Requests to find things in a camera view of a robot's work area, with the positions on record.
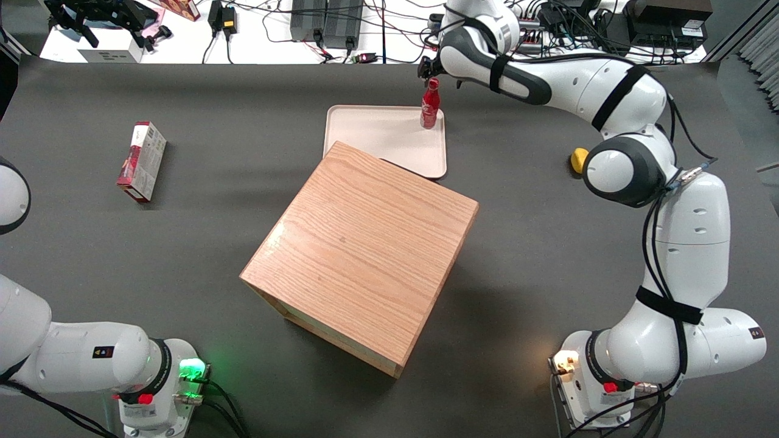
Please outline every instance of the wood grain surface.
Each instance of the wood grain surface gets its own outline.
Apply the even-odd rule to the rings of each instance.
[[[398,377],[477,211],[336,143],[241,279],[289,320]]]

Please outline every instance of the power supply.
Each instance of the power supply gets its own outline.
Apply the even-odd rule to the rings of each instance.
[[[670,49],[697,49],[707,38],[706,24],[697,29],[668,24],[641,23],[625,16],[631,45]]]
[[[354,50],[360,43],[362,0],[330,0],[323,39],[327,48]]]
[[[295,41],[316,41],[322,39],[325,30],[327,0],[292,0],[290,35]]]
[[[630,13],[637,23],[699,28],[713,12],[711,0],[636,0]]]

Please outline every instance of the white table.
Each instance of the white table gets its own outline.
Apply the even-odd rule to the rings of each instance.
[[[149,7],[159,7],[147,0],[138,0]],[[419,7],[408,0],[386,0],[388,11],[398,12],[400,14],[416,16],[423,19],[413,19],[404,16],[398,16],[395,13],[387,12],[385,19],[386,29],[386,50],[387,58],[399,61],[414,62],[419,58],[422,52],[421,40],[417,35],[403,35],[398,30],[391,29],[394,26],[401,30],[413,31],[419,33],[427,27],[427,17],[431,13],[444,13],[441,0],[412,0],[417,5],[428,6]],[[616,0],[618,11],[622,10],[626,0]],[[312,50],[302,42],[272,42],[285,41],[290,39],[289,20],[290,14],[279,12],[268,12],[264,9],[275,9],[276,0],[266,2],[264,0],[244,0],[239,2],[243,5],[260,6],[261,9],[244,10],[236,8],[238,16],[238,33],[231,38],[231,59],[235,64],[318,64],[323,57]],[[524,0],[519,3],[519,7],[527,8],[531,0]],[[146,53],[141,59],[144,64],[200,64],[203,60],[203,52],[211,41],[211,29],[206,21],[210,7],[210,0],[203,0],[199,9],[201,16],[196,22],[189,21],[183,17],[177,16],[170,11],[166,11],[163,18],[163,24],[168,26],[174,36],[166,41],[160,41],[157,50]],[[292,0],[281,0],[279,9],[290,10]],[[600,8],[614,10],[615,0],[603,0]],[[378,55],[382,53],[382,20],[375,11],[368,7],[363,8],[361,25],[360,44],[353,54],[364,52],[375,52]],[[100,30],[101,32],[127,32],[126,30]],[[83,56],[76,49],[77,43],[65,36],[58,27],[52,29],[46,41],[46,45],[41,51],[41,57],[60,62],[86,62]],[[640,62],[649,62],[650,56],[645,51],[651,51],[651,48],[634,48],[629,55]],[[345,50],[328,50],[335,57],[345,56]],[[659,55],[662,49],[656,49]],[[706,52],[703,47],[698,48],[691,55],[685,57],[685,62],[700,62]],[[424,51],[424,55],[431,58],[435,57],[435,52],[430,49]],[[331,62],[341,62],[339,58]],[[217,40],[206,56],[208,64],[227,64],[227,43],[222,33],[219,33]]]

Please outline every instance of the dark gray table surface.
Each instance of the dark gray table surface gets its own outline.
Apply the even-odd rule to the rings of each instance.
[[[768,353],[686,382],[663,436],[774,436],[779,221],[716,71],[688,65],[657,77],[693,138],[721,157],[712,171],[728,185],[733,231],[730,283],[714,305],[753,316]],[[284,321],[238,279],[319,162],[327,109],[417,105],[422,93],[408,65],[25,59],[0,154],[24,172],[33,201],[27,222],[0,238],[0,272],[45,298],[56,321],[132,323],[190,341],[256,436],[556,436],[547,356],[575,330],[618,322],[643,274],[646,211],[601,200],[569,175],[573,148],[600,141],[573,115],[443,79],[442,184],[481,210],[398,381]],[[170,142],[146,207],[115,186],[138,120]],[[678,149],[680,164],[701,161],[685,140]],[[52,398],[103,418],[98,394]],[[206,409],[189,434],[230,435]],[[0,397],[0,436],[88,434],[33,401]]]

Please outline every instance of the red light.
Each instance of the red light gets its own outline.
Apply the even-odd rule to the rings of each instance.
[[[138,396],[138,404],[151,404],[153,399],[154,396],[152,394],[140,394]]]

